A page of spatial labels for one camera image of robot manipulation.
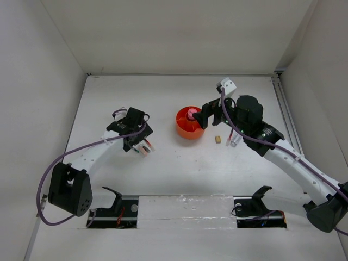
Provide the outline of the pink capped glue bottle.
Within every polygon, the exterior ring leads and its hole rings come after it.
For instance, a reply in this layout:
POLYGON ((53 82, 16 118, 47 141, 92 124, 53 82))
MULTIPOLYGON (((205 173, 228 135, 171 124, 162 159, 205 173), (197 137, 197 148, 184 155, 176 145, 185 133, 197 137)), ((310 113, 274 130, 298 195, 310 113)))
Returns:
POLYGON ((189 108, 187 111, 187 119, 190 121, 195 121, 194 114, 197 113, 197 110, 195 108, 189 108))

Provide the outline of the pink white eraser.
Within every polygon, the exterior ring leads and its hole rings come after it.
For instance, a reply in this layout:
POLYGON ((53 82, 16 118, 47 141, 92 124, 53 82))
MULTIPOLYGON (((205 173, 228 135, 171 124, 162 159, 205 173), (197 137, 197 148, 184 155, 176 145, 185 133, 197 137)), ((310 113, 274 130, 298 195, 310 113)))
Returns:
POLYGON ((150 149, 147 148, 142 142, 138 144, 138 150, 144 155, 144 157, 148 156, 150 153, 150 149))

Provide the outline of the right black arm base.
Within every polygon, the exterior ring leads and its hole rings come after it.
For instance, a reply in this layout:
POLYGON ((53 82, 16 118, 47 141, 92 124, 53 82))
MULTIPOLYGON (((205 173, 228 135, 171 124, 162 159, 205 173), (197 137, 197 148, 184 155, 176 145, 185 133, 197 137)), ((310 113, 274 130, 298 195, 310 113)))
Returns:
POLYGON ((234 196, 231 215, 237 228, 287 228, 285 215, 279 210, 269 210, 262 198, 270 186, 262 186, 251 196, 234 196))

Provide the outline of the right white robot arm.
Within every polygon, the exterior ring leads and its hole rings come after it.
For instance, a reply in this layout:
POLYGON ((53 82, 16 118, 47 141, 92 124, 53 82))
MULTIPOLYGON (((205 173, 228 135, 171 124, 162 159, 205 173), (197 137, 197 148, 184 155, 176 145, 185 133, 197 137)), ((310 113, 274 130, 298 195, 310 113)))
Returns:
POLYGON ((302 208, 309 222, 329 233, 347 214, 347 183, 339 183, 296 152, 284 135, 263 121, 263 106, 249 95, 236 101, 221 97, 206 103, 198 112, 190 112, 189 119, 198 122, 202 129, 225 123, 242 136, 244 143, 261 157, 283 170, 306 192, 310 201, 302 208))

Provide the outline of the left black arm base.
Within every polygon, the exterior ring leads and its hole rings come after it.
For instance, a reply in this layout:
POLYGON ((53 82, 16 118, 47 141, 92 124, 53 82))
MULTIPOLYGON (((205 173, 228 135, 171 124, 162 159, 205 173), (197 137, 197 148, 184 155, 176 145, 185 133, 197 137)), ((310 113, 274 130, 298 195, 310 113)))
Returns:
POLYGON ((97 207, 90 209, 86 227, 91 229, 136 229, 139 196, 126 195, 103 187, 107 195, 94 197, 97 207))

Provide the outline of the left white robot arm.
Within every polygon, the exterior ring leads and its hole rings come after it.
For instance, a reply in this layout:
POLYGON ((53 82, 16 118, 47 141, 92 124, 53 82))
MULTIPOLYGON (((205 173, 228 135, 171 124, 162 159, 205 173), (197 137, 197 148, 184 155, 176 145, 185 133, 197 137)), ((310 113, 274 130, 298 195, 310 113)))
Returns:
POLYGON ((81 147, 83 153, 78 158, 54 165, 48 192, 50 204, 76 217, 90 209, 102 208, 111 216, 120 212, 121 193, 108 187, 93 192, 92 180, 111 156, 134 149, 153 132, 147 124, 147 113, 132 107, 121 111, 125 116, 118 118, 113 113, 114 120, 100 140, 81 147))

